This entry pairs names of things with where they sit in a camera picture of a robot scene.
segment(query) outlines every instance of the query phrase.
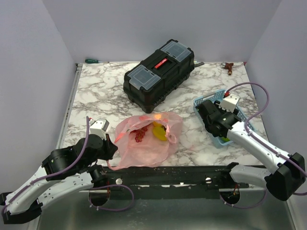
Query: gray floor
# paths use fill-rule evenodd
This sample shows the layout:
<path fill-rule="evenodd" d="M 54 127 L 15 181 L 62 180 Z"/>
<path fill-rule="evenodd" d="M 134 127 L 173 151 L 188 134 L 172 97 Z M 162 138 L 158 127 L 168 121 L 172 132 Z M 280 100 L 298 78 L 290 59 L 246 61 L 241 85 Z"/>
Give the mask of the gray floor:
<path fill-rule="evenodd" d="M 263 191 L 241 191 L 240 205 L 259 201 Z M 128 201 L 109 201 L 110 207 Z M 43 211 L 39 230 L 294 230 L 285 202 L 268 196 L 262 206 L 241 210 L 220 200 L 137 200 L 125 212 L 89 208 L 87 193 L 77 193 Z"/>

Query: black toolbox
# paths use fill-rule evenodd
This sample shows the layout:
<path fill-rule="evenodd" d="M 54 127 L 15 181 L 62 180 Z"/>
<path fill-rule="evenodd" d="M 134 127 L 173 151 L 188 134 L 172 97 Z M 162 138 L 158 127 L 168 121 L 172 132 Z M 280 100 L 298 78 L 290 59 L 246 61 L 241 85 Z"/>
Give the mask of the black toolbox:
<path fill-rule="evenodd" d="M 124 77 L 124 92 L 146 113 L 155 107 L 194 70 L 194 52 L 176 40 L 169 40 Z"/>

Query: red label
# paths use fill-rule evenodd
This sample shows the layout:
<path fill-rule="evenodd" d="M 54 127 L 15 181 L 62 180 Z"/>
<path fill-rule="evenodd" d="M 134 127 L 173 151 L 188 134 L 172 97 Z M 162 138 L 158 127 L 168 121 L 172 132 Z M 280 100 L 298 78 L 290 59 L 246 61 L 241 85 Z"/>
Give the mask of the red label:
<path fill-rule="evenodd" d="M 160 66 L 162 66 L 163 63 L 165 63 L 167 61 L 167 58 L 164 58 L 162 61 L 160 61 L 156 66 L 155 68 L 159 68 Z"/>

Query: screw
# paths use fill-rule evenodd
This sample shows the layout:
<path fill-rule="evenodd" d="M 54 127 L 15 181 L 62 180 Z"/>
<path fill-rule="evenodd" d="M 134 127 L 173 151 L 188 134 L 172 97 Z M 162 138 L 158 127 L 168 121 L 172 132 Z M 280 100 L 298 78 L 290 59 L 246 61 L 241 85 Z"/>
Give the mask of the screw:
<path fill-rule="evenodd" d="M 118 179 L 116 179 L 115 183 L 116 183 L 116 184 L 122 184 L 122 183 L 123 183 L 123 180 L 120 179 L 120 178 L 118 178 Z"/>
<path fill-rule="evenodd" d="M 206 181 L 206 184 L 211 184 L 212 183 L 212 180 L 211 180 L 210 177 L 207 177 L 205 181 Z"/>

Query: marble table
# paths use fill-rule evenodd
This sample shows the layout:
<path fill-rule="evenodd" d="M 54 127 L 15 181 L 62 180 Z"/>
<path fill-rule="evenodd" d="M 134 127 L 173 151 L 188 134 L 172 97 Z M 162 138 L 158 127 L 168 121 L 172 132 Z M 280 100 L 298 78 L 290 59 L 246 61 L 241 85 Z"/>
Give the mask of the marble table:
<path fill-rule="evenodd" d="M 118 123 L 132 115 L 144 114 L 141 108 L 128 100 L 123 91 L 124 74 L 137 64 L 122 62 L 83 65 L 76 95 L 70 108 L 71 115 L 68 118 L 63 147 L 74 145 L 85 136 L 86 116 L 106 118 L 110 122 L 108 133 L 114 141 L 114 130 Z M 233 161 L 245 165 L 261 164 L 235 143 L 221 149 L 215 148 L 193 112 L 193 99 L 196 97 L 246 81 L 249 79 L 242 62 L 234 64 L 231 76 L 228 76 L 227 70 L 221 68 L 220 63 L 206 63 L 195 68 L 190 78 L 155 108 L 154 112 L 173 111 L 183 118 L 178 151 L 163 165 L 227 165 Z M 236 93 L 241 97 L 239 105 L 246 115 L 254 114 L 258 110 L 250 86 L 239 87 Z M 261 117 L 256 117 L 251 122 L 257 133 L 266 138 Z M 111 165 L 117 165 L 119 160 L 119 155 L 116 153 L 114 159 L 110 161 Z"/>

